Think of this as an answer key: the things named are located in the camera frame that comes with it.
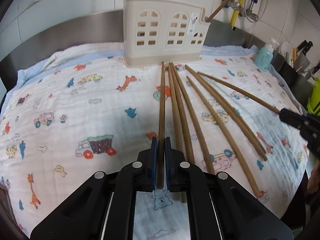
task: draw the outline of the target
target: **teal soap bottle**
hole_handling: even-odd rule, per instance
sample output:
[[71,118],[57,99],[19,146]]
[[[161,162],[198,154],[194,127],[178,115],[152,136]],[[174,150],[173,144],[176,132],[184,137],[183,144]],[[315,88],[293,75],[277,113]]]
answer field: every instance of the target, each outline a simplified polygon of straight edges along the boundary
[[269,38],[269,41],[270,44],[266,44],[264,48],[260,49],[257,59],[254,62],[254,64],[262,71],[267,71],[269,69],[269,65],[273,59],[273,51],[276,46],[279,45],[279,43],[271,37]]

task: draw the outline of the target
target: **green plastic basket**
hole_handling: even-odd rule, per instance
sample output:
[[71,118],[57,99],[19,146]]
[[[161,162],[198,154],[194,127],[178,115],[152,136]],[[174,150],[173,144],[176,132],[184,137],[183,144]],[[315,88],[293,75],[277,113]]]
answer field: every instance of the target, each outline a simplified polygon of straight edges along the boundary
[[308,99],[307,109],[308,112],[320,116],[320,78],[315,78],[315,82],[312,96]]

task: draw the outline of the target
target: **white label sticker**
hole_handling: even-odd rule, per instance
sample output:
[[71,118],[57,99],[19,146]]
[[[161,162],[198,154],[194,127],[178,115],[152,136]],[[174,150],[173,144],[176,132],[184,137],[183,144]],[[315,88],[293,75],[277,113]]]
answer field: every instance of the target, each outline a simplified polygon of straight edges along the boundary
[[198,19],[198,13],[192,13],[189,21],[187,34],[193,34],[193,32],[195,31],[197,19]]

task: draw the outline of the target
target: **red truck wheel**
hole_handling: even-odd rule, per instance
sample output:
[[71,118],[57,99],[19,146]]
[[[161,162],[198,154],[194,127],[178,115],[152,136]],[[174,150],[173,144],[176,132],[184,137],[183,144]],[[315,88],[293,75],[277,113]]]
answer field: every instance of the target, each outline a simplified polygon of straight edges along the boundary
[[107,154],[112,156],[112,155],[115,155],[117,152],[115,149],[113,149],[112,147],[110,147],[108,150],[107,150]]
[[93,153],[91,151],[89,151],[89,150],[86,150],[86,151],[84,151],[83,156],[86,159],[92,159],[93,158]]

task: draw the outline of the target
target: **beige plastic container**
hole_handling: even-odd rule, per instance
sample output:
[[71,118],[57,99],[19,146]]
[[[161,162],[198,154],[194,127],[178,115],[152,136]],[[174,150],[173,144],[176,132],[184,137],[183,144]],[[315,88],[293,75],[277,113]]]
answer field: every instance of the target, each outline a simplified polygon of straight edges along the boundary
[[128,67],[199,59],[210,23],[201,6],[174,0],[124,0]]

